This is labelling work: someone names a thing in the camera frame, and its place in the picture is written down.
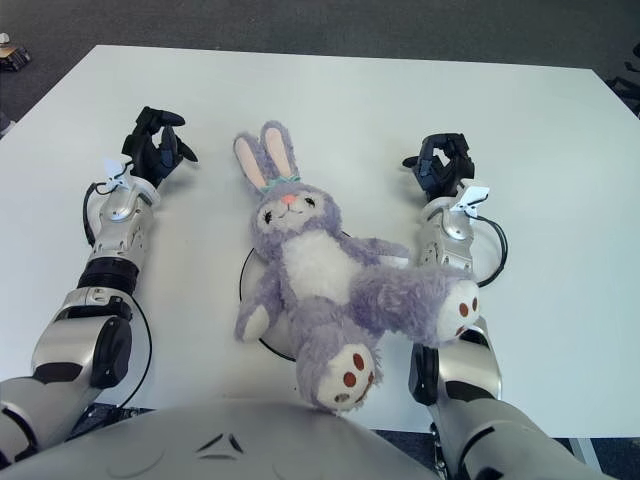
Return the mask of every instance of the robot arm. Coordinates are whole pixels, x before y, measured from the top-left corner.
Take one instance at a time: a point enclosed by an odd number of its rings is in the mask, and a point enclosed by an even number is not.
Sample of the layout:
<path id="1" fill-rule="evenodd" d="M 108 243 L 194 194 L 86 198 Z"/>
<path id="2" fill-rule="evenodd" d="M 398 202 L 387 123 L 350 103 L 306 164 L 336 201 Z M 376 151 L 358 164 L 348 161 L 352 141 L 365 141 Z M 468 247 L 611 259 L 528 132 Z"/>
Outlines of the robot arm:
<path id="1" fill-rule="evenodd" d="M 446 167 L 433 156 L 434 146 L 451 157 Z M 405 160 L 430 199 L 421 213 L 421 264 L 473 270 L 471 219 L 478 217 L 477 206 L 487 199 L 489 189 L 463 178 L 469 173 L 473 177 L 475 170 L 467 150 L 462 135 L 434 135 L 424 140 L 418 160 Z M 506 261 L 504 232 L 499 226 L 496 232 L 503 259 L 480 286 L 495 279 Z M 609 478 L 580 463 L 524 413 L 500 400 L 502 376 L 482 317 L 452 345 L 433 349 L 415 344 L 409 389 L 433 418 L 435 464 L 441 478 Z"/>
<path id="2" fill-rule="evenodd" d="M 100 209 L 100 230 L 95 240 L 88 237 L 93 249 L 85 270 L 40 337 L 32 376 L 0 383 L 0 469 L 64 441 L 100 392 L 127 374 L 131 295 L 160 199 L 155 187 L 183 153 L 196 161 L 173 133 L 171 125 L 181 124 L 178 115 L 145 107 L 127 137 L 123 152 L 143 176 L 109 179 L 113 186 Z M 151 137 L 161 127 L 156 149 Z"/>

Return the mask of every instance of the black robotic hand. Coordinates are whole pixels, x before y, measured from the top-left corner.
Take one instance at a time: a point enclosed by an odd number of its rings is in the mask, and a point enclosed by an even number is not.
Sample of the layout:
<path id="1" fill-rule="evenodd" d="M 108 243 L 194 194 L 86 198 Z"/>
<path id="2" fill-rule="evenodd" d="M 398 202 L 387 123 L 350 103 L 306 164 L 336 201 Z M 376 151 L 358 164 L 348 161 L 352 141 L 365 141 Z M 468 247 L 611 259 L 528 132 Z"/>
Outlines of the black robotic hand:
<path id="1" fill-rule="evenodd" d="M 136 127 L 122 146 L 122 153 L 130 156 L 133 162 L 131 174 L 144 178 L 157 188 L 183 158 L 197 162 L 193 151 L 173 131 L 173 127 L 184 124 L 180 115 L 144 107 L 136 119 Z M 162 140 L 156 147 L 152 137 L 161 128 Z"/>

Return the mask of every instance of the bunny foot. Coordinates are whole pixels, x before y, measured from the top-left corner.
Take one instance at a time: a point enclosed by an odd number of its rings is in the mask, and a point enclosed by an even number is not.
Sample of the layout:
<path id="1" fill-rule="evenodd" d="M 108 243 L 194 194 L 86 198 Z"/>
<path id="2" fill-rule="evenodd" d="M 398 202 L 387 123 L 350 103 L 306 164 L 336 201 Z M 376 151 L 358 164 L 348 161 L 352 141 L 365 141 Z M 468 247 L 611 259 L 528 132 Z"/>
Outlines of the bunny foot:
<path id="1" fill-rule="evenodd" d="M 243 342 L 257 341 L 269 328 L 269 314 L 262 305 L 251 315 L 241 316 L 236 323 L 236 338 Z"/>
<path id="2" fill-rule="evenodd" d="M 363 344 L 347 344 L 329 360 L 317 399 L 329 410 L 350 410 L 364 400 L 375 381 L 376 364 Z"/>
<path id="3" fill-rule="evenodd" d="M 441 343 L 460 336 L 480 316 L 478 285 L 461 280 L 444 300 L 436 319 L 437 340 Z"/>

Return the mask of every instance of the stuffed bunny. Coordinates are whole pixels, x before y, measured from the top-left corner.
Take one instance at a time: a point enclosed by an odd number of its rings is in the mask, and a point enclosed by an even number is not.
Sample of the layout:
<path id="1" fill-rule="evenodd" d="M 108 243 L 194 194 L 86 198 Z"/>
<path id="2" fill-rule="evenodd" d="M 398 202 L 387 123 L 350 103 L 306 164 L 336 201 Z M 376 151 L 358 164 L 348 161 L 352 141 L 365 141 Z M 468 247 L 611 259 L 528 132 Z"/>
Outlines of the stuffed bunny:
<path id="1" fill-rule="evenodd" d="M 478 318 L 478 287 L 467 272 L 400 268 L 405 247 L 344 234 L 333 198 L 300 182 L 281 124 L 267 122 L 260 140 L 240 134 L 234 151 L 261 196 L 251 236 L 269 262 L 241 302 L 235 335 L 256 341 L 284 311 L 305 400 L 331 411 L 360 405 L 381 379 L 376 344 L 387 330 L 437 347 Z"/>

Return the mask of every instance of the floor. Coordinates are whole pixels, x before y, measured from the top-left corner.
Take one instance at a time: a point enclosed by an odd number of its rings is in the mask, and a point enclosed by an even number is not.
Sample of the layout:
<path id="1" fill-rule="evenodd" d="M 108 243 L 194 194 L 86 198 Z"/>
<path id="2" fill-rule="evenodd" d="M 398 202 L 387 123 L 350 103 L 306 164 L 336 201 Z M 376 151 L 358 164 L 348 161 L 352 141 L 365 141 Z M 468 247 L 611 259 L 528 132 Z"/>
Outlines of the floor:
<path id="1" fill-rule="evenodd" d="M 22 71 L 0 74 L 0 110 L 19 120 L 96 44 L 523 63 L 627 77 L 640 2 L 0 0 L 0 32 L 33 57 Z M 379 433 L 431 461 L 428 437 Z M 605 472 L 637 478 L 637 439 L 594 447 Z"/>

